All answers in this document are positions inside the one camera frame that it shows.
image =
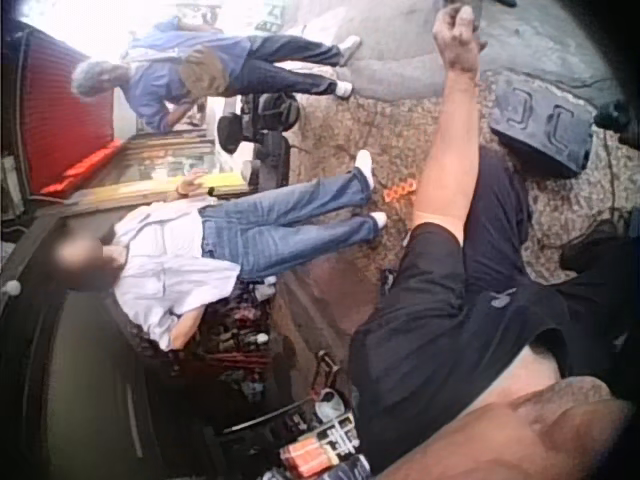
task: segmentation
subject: bag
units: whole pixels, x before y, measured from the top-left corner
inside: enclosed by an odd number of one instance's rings
[[[191,93],[192,100],[233,96],[229,90],[229,74],[212,48],[196,47],[184,58],[176,51],[133,49],[123,59],[123,63],[128,64],[167,61],[180,63],[180,78]]]

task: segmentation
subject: elderly man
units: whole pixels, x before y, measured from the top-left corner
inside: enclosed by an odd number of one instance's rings
[[[93,97],[120,87],[150,129],[169,132],[204,96],[306,93],[348,98],[353,90],[348,82],[273,64],[293,60],[337,67],[359,46],[355,36],[331,46],[295,35],[229,36],[175,17],[134,40],[122,63],[81,63],[72,90]],[[176,107],[169,112],[165,102]]]
[[[630,412],[594,376],[638,318],[637,245],[601,242],[558,285],[527,276],[527,192],[479,150],[473,21],[436,20],[442,112],[398,276],[352,339],[356,426],[380,479],[584,478]]]

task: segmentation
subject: gray hair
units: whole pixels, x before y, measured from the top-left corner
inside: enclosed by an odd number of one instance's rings
[[[74,95],[84,98],[105,93],[102,79],[105,74],[112,76],[116,66],[116,64],[103,60],[85,60],[76,67],[71,75],[71,91]]]

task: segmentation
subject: sidewalk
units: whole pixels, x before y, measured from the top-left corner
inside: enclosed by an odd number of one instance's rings
[[[322,73],[332,74],[330,70]],[[489,72],[480,85],[481,143],[513,161],[488,127],[494,79]],[[347,172],[358,150],[367,149],[373,156],[377,184],[367,210],[383,210],[389,215],[389,224],[375,245],[322,257],[281,278],[277,304],[289,318],[278,315],[277,328],[295,332],[296,351],[304,349],[303,357],[330,347],[336,360],[346,365],[349,336],[375,307],[380,269],[397,266],[407,233],[411,200],[406,197],[397,205],[386,204],[383,189],[407,178],[418,178],[435,134],[440,99],[383,103],[356,95],[347,102],[311,96],[299,96],[299,100],[303,115],[299,125],[288,133],[294,147],[291,183]],[[527,180],[534,219],[523,255],[537,281],[551,283],[571,276],[558,267],[557,245],[583,233],[594,219],[608,215],[614,200],[612,182],[617,208],[640,204],[637,152],[620,146],[612,134],[606,135],[613,177],[603,144],[605,133],[596,129],[589,166],[578,178]],[[308,358],[299,366],[302,371],[308,370]]]

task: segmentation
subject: hand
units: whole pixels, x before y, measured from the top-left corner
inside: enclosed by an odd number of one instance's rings
[[[475,80],[478,56],[487,44],[476,39],[473,22],[473,10],[469,6],[458,4],[444,8],[436,17],[433,38],[447,72],[463,73]]]
[[[205,176],[207,170],[204,168],[194,168],[189,172],[189,175],[184,177],[182,181],[176,187],[178,195],[189,195],[202,187],[202,183],[198,182],[198,179]]]

